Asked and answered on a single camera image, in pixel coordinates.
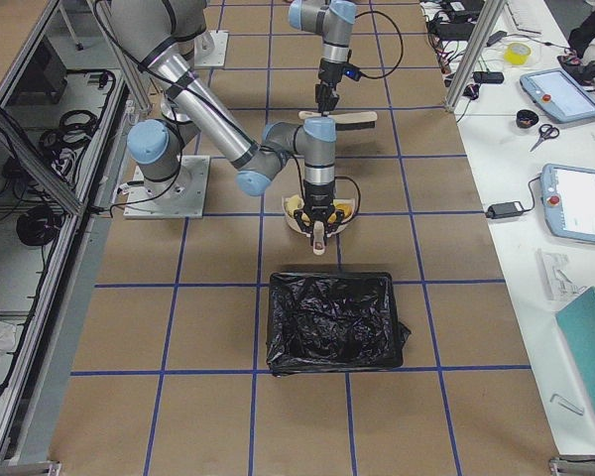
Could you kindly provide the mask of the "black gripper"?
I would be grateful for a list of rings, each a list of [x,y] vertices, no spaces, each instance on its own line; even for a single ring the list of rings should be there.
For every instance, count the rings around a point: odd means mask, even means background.
[[[305,211],[309,218],[315,221],[324,221],[333,211],[335,184],[313,184],[307,180],[302,182],[302,194]]]
[[[315,86],[315,101],[317,111],[320,114],[329,113],[336,108],[339,101],[336,87],[343,77],[359,81],[361,70],[348,61],[334,62],[328,59],[320,60],[318,68],[319,84]]]

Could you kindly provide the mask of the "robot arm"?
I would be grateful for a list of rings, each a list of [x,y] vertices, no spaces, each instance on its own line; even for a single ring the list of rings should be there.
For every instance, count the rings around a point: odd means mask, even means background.
[[[352,218],[334,203],[336,126],[330,112],[339,96],[350,55],[356,6],[350,1],[295,1],[289,9],[292,27],[321,37],[318,114],[300,125],[279,122],[266,127],[257,143],[193,70],[193,54],[185,47],[206,28],[204,1],[112,1],[110,24],[117,47],[158,80],[166,97],[207,135],[237,170],[237,183],[247,194],[263,194],[292,155],[304,163],[303,205],[293,213],[306,234],[321,229],[330,236]]]
[[[319,84],[315,86],[317,111],[327,114],[336,108],[338,83],[351,67],[349,48],[356,19],[353,1],[293,1],[288,20],[297,30],[322,38],[318,67]]]

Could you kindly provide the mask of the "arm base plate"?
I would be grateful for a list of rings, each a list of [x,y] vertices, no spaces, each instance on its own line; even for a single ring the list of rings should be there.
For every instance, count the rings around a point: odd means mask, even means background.
[[[207,30],[194,39],[194,65],[197,68],[224,67],[229,32]]]
[[[145,181],[139,166],[133,180],[141,184],[129,190],[123,215],[127,219],[199,219],[203,216],[210,158],[183,155],[176,179],[162,183]]]

